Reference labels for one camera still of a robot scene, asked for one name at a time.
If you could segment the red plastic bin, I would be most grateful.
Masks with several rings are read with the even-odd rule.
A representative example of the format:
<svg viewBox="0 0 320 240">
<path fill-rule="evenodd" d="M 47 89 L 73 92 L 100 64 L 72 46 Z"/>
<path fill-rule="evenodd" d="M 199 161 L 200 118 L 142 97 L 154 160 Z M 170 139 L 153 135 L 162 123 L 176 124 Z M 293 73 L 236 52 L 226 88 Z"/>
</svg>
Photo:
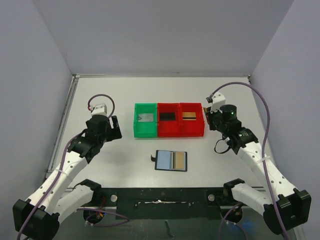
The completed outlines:
<svg viewBox="0 0 320 240">
<path fill-rule="evenodd" d="M 205 121 L 202 104 L 199 102 L 181 102 L 182 113 L 181 136 L 184 138 L 203 137 Z"/>
<path fill-rule="evenodd" d="M 157 104 L 157 135 L 160 138 L 177 138 L 181 136 L 179 103 Z"/>
</svg>

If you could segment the green plastic bin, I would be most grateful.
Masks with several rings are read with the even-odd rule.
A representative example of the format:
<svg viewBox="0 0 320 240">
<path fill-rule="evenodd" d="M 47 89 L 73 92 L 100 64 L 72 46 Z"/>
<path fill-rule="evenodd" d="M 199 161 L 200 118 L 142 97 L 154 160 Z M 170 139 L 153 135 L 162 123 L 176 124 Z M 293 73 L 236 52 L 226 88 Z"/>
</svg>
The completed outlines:
<svg viewBox="0 0 320 240">
<path fill-rule="evenodd" d="M 158 108 L 156 103 L 134 105 L 133 133 L 135 138 L 158 137 Z"/>
</svg>

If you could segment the black leather card holder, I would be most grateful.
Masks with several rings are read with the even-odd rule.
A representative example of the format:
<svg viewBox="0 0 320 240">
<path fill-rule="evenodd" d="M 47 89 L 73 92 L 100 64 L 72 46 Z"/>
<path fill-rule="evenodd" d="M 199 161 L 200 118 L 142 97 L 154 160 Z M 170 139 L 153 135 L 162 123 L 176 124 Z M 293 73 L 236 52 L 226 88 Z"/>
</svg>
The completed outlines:
<svg viewBox="0 0 320 240">
<path fill-rule="evenodd" d="M 159 171 L 187 172 L 188 153 L 186 151 L 156 150 L 150 156 L 154 169 Z"/>
</svg>

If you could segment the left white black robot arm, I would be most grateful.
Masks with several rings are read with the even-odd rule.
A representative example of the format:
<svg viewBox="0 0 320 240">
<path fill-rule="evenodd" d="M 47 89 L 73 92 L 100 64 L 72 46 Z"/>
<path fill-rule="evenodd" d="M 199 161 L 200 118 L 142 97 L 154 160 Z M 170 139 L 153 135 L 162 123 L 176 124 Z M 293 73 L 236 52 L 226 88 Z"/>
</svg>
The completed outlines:
<svg viewBox="0 0 320 240">
<path fill-rule="evenodd" d="M 122 138 L 117 116 L 93 114 L 86 128 L 70 139 L 56 169 L 27 199 L 19 199 L 12 207 L 17 238 L 51 240 L 60 224 L 83 205 L 99 196 L 101 185 L 85 179 L 63 195 L 74 178 L 100 153 L 107 142 Z"/>
</svg>

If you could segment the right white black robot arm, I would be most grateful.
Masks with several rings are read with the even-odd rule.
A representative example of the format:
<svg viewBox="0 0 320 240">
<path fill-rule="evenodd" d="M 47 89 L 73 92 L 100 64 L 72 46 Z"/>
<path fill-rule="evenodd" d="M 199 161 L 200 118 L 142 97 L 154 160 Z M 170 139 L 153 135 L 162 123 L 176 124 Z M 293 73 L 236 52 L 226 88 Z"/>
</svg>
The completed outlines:
<svg viewBox="0 0 320 240">
<path fill-rule="evenodd" d="M 267 227 L 276 235 L 308 221 L 312 198 L 298 190 L 266 155 L 255 134 L 237 118 L 237 107 L 225 104 L 218 109 L 205 107 L 211 131 L 221 133 L 222 140 L 251 169 L 266 193 L 261 193 L 237 178 L 224 183 L 226 196 L 241 202 L 262 215 Z"/>
</svg>

